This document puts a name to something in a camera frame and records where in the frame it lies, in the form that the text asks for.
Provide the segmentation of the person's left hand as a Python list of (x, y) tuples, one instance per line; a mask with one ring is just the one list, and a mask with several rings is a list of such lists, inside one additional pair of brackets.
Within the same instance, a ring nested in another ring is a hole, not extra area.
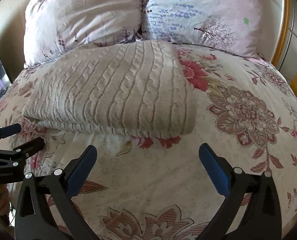
[(0, 185), (0, 216), (8, 215), (10, 210), (9, 191), (6, 184)]

